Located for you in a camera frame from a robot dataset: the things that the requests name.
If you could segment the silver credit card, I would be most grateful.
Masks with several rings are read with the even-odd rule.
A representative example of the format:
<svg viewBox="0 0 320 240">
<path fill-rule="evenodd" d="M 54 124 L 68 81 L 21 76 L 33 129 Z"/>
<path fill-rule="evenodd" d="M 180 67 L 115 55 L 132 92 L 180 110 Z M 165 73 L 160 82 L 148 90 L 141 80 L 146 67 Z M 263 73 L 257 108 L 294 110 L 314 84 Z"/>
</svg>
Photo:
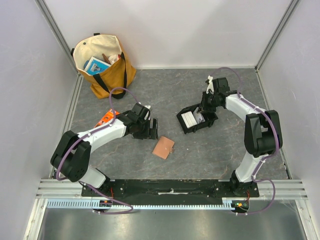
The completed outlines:
<svg viewBox="0 0 320 240">
<path fill-rule="evenodd" d="M 194 113 L 193 116 L 197 124 L 200 124 L 206 121 L 203 115 L 199 112 Z"/>
</svg>

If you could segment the brown leather card holder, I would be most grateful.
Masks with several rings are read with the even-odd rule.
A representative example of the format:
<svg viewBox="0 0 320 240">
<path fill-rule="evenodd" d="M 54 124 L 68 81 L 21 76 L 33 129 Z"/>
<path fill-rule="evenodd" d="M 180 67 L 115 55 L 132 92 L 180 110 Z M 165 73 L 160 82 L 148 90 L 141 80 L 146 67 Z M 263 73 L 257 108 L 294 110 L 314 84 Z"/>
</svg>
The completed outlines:
<svg viewBox="0 0 320 240">
<path fill-rule="evenodd" d="M 164 160 L 166 160 L 173 151 L 175 142 L 165 136 L 161 136 L 155 145 L 152 153 Z"/>
</svg>

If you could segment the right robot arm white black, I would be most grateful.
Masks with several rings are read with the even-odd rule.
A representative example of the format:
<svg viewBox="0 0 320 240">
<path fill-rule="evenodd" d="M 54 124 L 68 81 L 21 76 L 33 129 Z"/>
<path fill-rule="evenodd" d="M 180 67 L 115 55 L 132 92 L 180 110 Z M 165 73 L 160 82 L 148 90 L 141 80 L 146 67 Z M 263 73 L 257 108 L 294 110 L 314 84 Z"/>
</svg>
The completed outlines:
<svg viewBox="0 0 320 240">
<path fill-rule="evenodd" d="M 283 144 L 279 114 L 248 101 L 236 90 L 230 90 L 228 80 L 208 76 L 207 89 L 202 93 L 199 113 L 214 113 L 218 107 L 233 112 L 244 122 L 245 155 L 229 180 L 229 191 L 242 196 L 256 180 L 258 171 Z"/>
</svg>

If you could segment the black plastic bin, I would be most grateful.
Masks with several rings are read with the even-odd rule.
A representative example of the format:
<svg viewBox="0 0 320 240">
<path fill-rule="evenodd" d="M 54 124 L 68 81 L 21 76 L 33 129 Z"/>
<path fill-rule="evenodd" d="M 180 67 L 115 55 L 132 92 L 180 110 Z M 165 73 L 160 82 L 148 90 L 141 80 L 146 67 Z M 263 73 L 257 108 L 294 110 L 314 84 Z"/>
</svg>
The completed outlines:
<svg viewBox="0 0 320 240">
<path fill-rule="evenodd" d="M 198 112 L 200 104 L 183 108 L 177 115 L 177 120 L 184 134 L 195 133 L 204 128 L 210 128 L 218 119 L 215 112 Z"/>
</svg>

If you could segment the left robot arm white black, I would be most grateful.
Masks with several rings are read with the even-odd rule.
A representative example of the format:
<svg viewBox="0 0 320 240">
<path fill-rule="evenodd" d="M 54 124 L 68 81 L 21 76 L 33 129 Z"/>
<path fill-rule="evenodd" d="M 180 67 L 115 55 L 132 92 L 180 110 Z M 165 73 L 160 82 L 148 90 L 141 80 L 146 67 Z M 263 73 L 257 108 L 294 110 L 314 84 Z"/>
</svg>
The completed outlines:
<svg viewBox="0 0 320 240">
<path fill-rule="evenodd" d="M 136 103 L 131 110 L 115 114 L 106 123 L 93 129 L 75 133 L 65 132 L 50 164 L 56 169 L 58 181 L 69 180 L 92 186 L 98 196 L 110 191 L 110 180 L 103 172 L 90 166 L 91 154 L 107 143 L 131 135 L 133 139 L 157 140 L 158 119 L 151 117 L 148 106 Z"/>
</svg>

